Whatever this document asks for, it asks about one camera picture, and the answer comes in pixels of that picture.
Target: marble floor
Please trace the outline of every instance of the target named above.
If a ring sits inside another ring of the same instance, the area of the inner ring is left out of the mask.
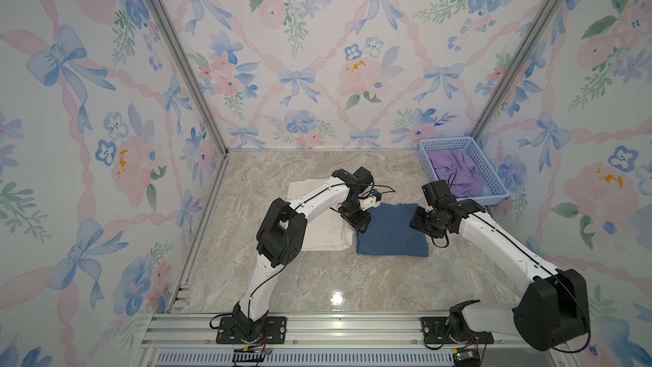
[[[256,232],[288,183],[328,178],[364,166],[396,193],[386,203],[425,206],[428,182],[416,150],[232,152],[200,252],[184,312],[230,312],[256,263]],[[281,273],[271,312],[448,310],[468,299],[517,302],[507,275],[457,234],[448,248],[430,245],[427,258],[359,256],[344,251],[301,252]]]

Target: wall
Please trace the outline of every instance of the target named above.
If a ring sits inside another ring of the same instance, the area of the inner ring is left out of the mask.
[[[464,135],[541,4],[162,1],[237,148],[405,148]]]
[[[143,0],[0,5],[0,365],[128,366],[215,148]]]
[[[498,222],[587,281],[585,366],[652,365],[651,34],[652,0],[566,0],[485,133]]]

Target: white towel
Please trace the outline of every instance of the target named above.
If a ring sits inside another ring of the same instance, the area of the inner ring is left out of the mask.
[[[298,199],[325,182],[326,180],[319,178],[291,182],[288,185],[288,200]],[[301,251],[342,251],[349,248],[353,242],[354,231],[351,227],[338,213],[326,210],[306,227]]]

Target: blue fabric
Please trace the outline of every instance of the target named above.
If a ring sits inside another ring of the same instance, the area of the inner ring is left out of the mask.
[[[418,204],[385,204],[372,207],[367,231],[357,233],[356,252],[363,256],[427,257],[426,235],[410,228]]]

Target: purple garment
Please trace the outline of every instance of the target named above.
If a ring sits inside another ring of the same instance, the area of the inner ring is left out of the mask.
[[[451,183],[451,192],[459,199],[480,197],[485,182],[480,169],[468,153],[460,149],[449,151],[426,151],[438,179]]]

